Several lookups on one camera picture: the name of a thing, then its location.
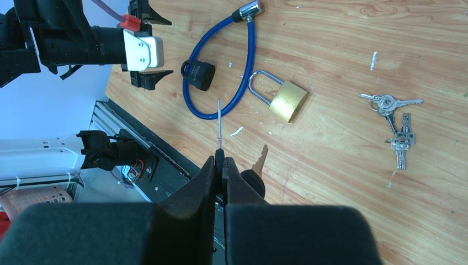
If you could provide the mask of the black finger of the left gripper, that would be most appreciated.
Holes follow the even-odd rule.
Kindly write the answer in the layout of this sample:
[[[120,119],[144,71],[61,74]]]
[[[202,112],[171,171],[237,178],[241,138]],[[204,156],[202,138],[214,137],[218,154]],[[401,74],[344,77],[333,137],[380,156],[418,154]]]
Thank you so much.
[[[130,71],[131,84],[137,88],[149,91],[156,89],[156,84],[165,76],[173,73],[173,70],[160,70],[150,72]]]
[[[144,23],[172,25],[168,19],[160,16],[149,4],[149,0],[129,0],[129,14],[141,19]]]

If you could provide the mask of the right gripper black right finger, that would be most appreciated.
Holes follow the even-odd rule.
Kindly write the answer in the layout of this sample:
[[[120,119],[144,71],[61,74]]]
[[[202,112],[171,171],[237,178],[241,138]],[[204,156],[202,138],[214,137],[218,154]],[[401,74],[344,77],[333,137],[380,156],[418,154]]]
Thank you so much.
[[[371,228],[340,205],[271,205],[223,165],[227,264],[382,264]]]

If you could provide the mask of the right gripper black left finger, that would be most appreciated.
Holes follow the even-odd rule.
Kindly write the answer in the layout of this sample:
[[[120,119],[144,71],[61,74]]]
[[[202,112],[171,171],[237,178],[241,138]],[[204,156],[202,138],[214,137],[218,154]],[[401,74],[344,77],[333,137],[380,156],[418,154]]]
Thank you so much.
[[[212,264],[216,193],[210,156],[186,185],[155,204],[142,264]]]

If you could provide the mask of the small black padlock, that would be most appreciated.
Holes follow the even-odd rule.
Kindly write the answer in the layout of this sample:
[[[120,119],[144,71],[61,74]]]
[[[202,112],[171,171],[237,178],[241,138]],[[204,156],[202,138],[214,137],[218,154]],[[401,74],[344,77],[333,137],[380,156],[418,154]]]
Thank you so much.
[[[215,71],[215,65],[198,60],[186,60],[180,68],[183,79],[201,91],[210,88]]]

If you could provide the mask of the black head key pair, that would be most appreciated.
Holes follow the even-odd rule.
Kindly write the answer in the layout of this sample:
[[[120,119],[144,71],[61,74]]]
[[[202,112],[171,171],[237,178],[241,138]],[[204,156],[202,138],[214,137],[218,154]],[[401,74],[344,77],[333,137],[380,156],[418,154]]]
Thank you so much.
[[[215,176],[222,179],[222,166],[225,160],[224,150],[222,148],[222,115],[221,115],[221,99],[217,100],[217,138],[218,149],[215,151]],[[268,154],[268,145],[264,145],[261,155],[251,169],[247,169],[240,173],[241,177],[253,188],[262,198],[265,198],[266,188],[262,180],[262,170]]]

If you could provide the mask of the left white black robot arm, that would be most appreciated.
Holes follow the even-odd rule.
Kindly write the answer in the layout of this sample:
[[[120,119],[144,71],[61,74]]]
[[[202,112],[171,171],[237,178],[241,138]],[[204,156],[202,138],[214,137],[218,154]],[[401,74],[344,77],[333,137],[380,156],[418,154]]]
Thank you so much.
[[[131,84],[153,90],[170,74],[164,70],[163,41],[153,36],[154,24],[170,25],[148,1],[130,1],[127,13],[119,14],[96,1],[118,25],[90,25],[81,1],[15,1],[1,15],[1,86],[45,66],[66,79],[85,65],[120,65]],[[136,140],[100,130],[36,139],[1,141],[1,185],[19,188],[34,178],[72,178],[83,169],[106,171],[116,166],[151,171],[157,159]]]

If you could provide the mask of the silver key bunch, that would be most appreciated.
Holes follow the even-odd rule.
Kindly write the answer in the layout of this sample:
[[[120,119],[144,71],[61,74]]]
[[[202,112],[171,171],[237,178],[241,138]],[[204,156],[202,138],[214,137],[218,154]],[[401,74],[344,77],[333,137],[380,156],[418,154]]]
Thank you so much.
[[[393,133],[393,138],[385,140],[385,143],[390,144],[391,149],[396,154],[396,168],[406,169],[406,153],[415,143],[415,134],[411,130],[411,114],[402,114],[402,125],[399,130],[395,124],[395,111],[407,105],[422,104],[424,101],[422,99],[396,99],[390,94],[371,95],[360,93],[359,97],[367,99],[370,109],[387,121]]]

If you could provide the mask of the brass padlock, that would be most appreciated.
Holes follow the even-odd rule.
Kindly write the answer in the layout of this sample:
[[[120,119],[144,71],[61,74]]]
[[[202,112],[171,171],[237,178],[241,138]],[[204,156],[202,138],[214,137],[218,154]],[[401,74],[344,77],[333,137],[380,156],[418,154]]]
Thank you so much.
[[[272,100],[267,100],[254,89],[253,81],[257,75],[264,75],[280,85]],[[282,81],[265,70],[257,70],[250,75],[248,79],[248,89],[254,96],[268,105],[272,113],[282,118],[287,123],[293,122],[310,94],[308,91],[298,87],[292,82]]]

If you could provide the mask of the pink perforated basket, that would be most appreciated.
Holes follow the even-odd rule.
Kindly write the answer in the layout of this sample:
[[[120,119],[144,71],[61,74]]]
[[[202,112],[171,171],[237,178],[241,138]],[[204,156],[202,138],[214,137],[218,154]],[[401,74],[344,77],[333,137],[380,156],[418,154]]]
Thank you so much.
[[[72,202],[72,197],[62,186],[13,189],[1,195],[1,207],[6,212],[10,221],[15,220],[26,208],[35,204]]]

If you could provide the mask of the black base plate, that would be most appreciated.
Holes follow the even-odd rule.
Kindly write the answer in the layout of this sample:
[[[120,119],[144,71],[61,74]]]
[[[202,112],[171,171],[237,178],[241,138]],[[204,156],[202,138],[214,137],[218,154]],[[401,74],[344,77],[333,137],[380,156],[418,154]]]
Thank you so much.
[[[152,180],[152,173],[155,173],[158,161],[149,149],[143,148],[134,139],[126,136],[106,136],[105,140],[105,170],[110,171],[116,166],[135,167],[135,169],[128,171],[129,174],[134,175],[135,181]],[[189,178],[189,181],[198,174],[187,172],[184,165],[178,166]],[[221,179],[216,178],[218,193]],[[122,215],[122,217],[117,218],[116,222],[121,226],[120,232],[126,236],[124,242],[127,246],[135,246],[141,252],[141,259],[147,241],[147,229],[153,219],[154,207],[155,204],[160,202],[115,204],[107,207],[111,216]]]

